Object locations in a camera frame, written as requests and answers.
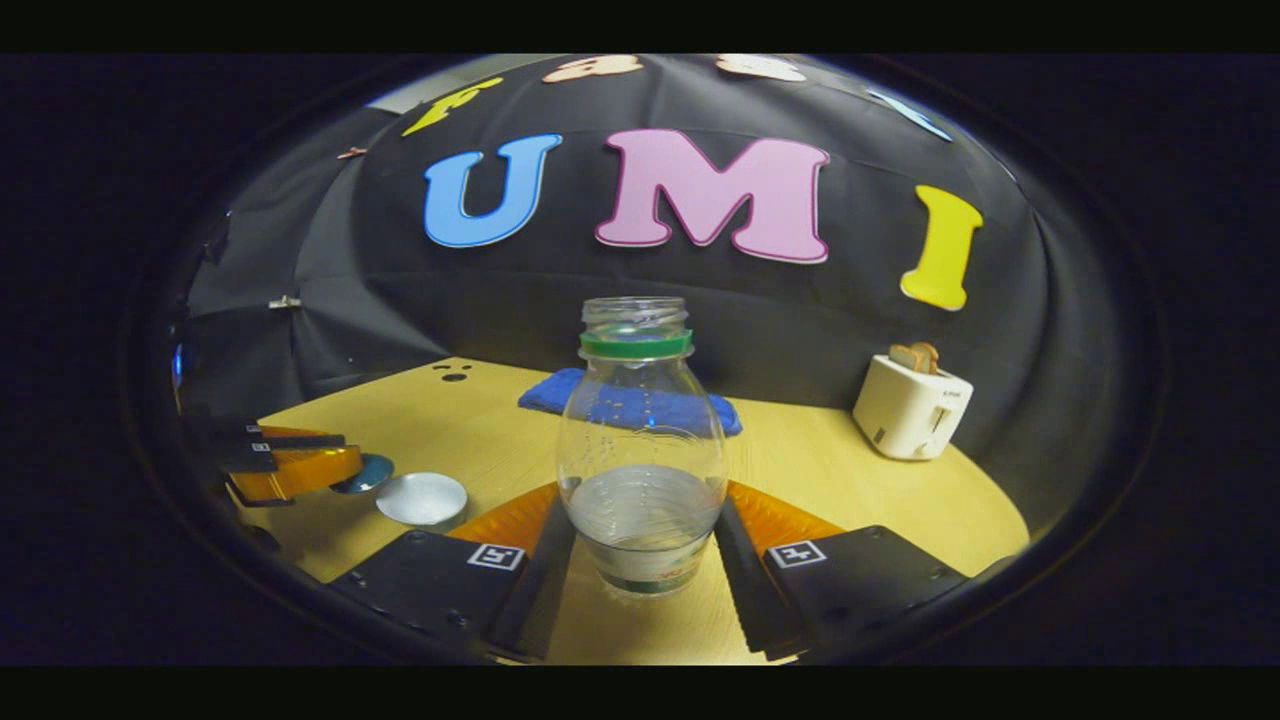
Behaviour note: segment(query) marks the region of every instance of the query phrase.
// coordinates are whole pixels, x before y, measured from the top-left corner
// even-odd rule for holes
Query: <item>wooden table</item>
[[[444,375],[461,373],[463,380]],[[347,436],[392,459],[397,473],[457,478],[468,518],[554,480],[559,418],[516,400],[547,373],[453,357],[337,392],[262,424]],[[878,455],[846,410],[730,398],[744,432],[726,441],[730,478],[846,529],[882,524],[956,570],[975,575],[1028,543],[1014,503],[955,447],[928,462]],[[323,583],[380,550],[407,525],[375,492],[329,491],[288,507],[241,509],[284,556]],[[765,664],[750,653],[724,569],[709,547],[687,588],[660,600],[608,591],[576,543],[548,664]]]

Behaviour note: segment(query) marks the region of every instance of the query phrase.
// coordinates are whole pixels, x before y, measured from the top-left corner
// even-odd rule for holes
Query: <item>blue letter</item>
[[[525,227],[538,209],[547,151],[561,143],[558,135],[535,135],[513,140],[498,149],[507,159],[507,184],[502,205],[481,218],[462,210],[467,174],[484,158],[483,152],[462,152],[428,168],[426,204],[422,224],[433,241],[445,247],[479,247],[503,240]]]

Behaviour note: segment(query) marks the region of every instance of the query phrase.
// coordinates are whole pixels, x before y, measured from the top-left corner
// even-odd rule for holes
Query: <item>black fabric backdrop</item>
[[[724,73],[714,56],[640,58],[639,72],[554,85],[541,77],[573,58],[535,63],[408,137],[428,105],[403,117],[362,108],[285,149],[232,202],[225,237],[210,238],[188,299],[184,402],[262,416],[449,355],[577,366],[584,300],[680,295],[698,348],[690,364],[728,396],[851,409],[873,354],[934,343],[943,368],[975,386],[952,442],[1002,486],[1033,536],[1047,528],[1125,430],[1140,309],[1123,315],[1130,281],[1106,260],[1111,238],[1015,158],[997,160],[925,110],[951,135],[945,142],[867,92],[893,88],[809,64],[808,79],[792,83]],[[689,241],[666,200],[667,243],[598,242],[618,183],[620,154],[605,138],[645,127],[682,131],[719,168],[760,137],[826,150],[827,261],[732,247],[748,205],[707,247]],[[426,168],[484,152],[465,200],[481,215],[502,200],[495,150],[550,132],[564,140],[547,155],[522,229],[476,249],[426,237]],[[337,160],[349,146],[369,152]],[[900,290],[928,222],[916,184],[983,215],[956,313]],[[282,295],[302,306],[269,310]]]

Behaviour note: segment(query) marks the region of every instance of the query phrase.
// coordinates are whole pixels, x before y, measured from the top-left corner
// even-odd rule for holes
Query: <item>sticker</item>
[[[466,105],[476,95],[480,95],[481,90],[484,90],[486,87],[493,87],[493,86],[498,85],[499,82],[502,82],[502,78],[500,77],[495,77],[495,78],[486,79],[486,81],[484,81],[481,83],[472,85],[471,87],[467,87],[465,90],[460,90],[460,91],[454,92],[453,95],[445,95],[444,97],[442,97],[442,99],[436,100],[435,102],[433,102],[431,108],[421,118],[419,118],[417,122],[413,123],[412,127],[410,127],[407,131],[404,131],[404,132],[401,133],[401,137],[408,137],[408,136],[413,135],[415,132],[425,128],[426,126],[435,124],[435,123],[443,120],[444,118],[448,118],[449,117],[449,110],[453,110],[453,109],[461,108],[462,105]]]
[[[556,68],[543,78],[543,82],[564,82],[588,76],[616,76],[644,68],[635,55],[600,55],[585,60],[573,60]]]
[[[873,97],[879,97],[884,102],[888,102],[888,106],[892,108],[892,109],[895,109],[895,110],[897,110],[897,114],[900,114],[904,118],[911,120],[913,123],[920,126],[922,128],[932,132],[933,135],[941,137],[942,140],[946,140],[947,142],[951,142],[951,136],[950,135],[942,132],[942,129],[940,129],[937,126],[934,126],[933,122],[929,120],[929,118],[927,118],[923,114],[920,114],[919,111],[909,108],[901,100],[895,100],[893,97],[890,97],[888,95],[884,95],[883,92],[878,92],[876,90],[868,90],[867,94],[870,95],[870,96],[873,96]]]
[[[653,247],[671,238],[658,220],[658,193],[676,211],[694,245],[705,246],[750,201],[733,246],[756,258],[815,264],[827,260],[818,237],[818,170],[831,161],[819,147],[760,138],[723,172],[689,137],[673,129],[631,129],[609,136],[622,151],[613,217],[595,238],[618,247]]]
[[[915,186],[915,195],[929,210],[929,229],[920,250],[920,263],[902,274],[902,292],[943,310],[964,307],[968,293],[964,273],[969,265],[973,232],[982,227],[982,214],[945,190]]]
[[[547,152],[561,140],[558,135],[535,135],[498,149],[498,155],[507,159],[507,181],[502,205],[488,215],[471,217],[462,209],[467,176],[483,152],[462,152],[428,168],[422,176],[428,182],[422,206],[428,237],[445,247],[480,247],[525,227],[538,210]]]
[[[767,58],[764,55],[724,53],[716,60],[716,67],[722,70],[742,76],[767,77],[787,82],[803,82],[808,79],[800,73],[800,69],[791,63],[778,60],[777,58]]]
[[[516,569],[516,565],[520,565],[520,559],[524,556],[525,551],[518,547],[485,543],[476,548],[467,564],[509,573]]]
[[[662,593],[694,578],[709,544],[710,533],[672,550],[635,551],[611,547],[586,536],[586,547],[595,568],[614,585],[632,592]]]
[[[778,564],[780,568],[796,568],[800,565],[812,565],[814,562],[822,562],[827,559],[826,555],[818,550],[818,546],[809,541],[794,542],[791,544],[780,544],[778,547],[771,547],[769,555],[773,556],[773,561]]]

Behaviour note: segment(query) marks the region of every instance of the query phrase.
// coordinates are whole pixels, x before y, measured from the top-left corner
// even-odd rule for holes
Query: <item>green bottle band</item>
[[[604,341],[595,340],[588,333],[580,334],[579,338],[582,341],[582,352],[588,355],[614,360],[645,360],[689,352],[694,343],[694,331],[685,331],[684,334],[667,340]]]

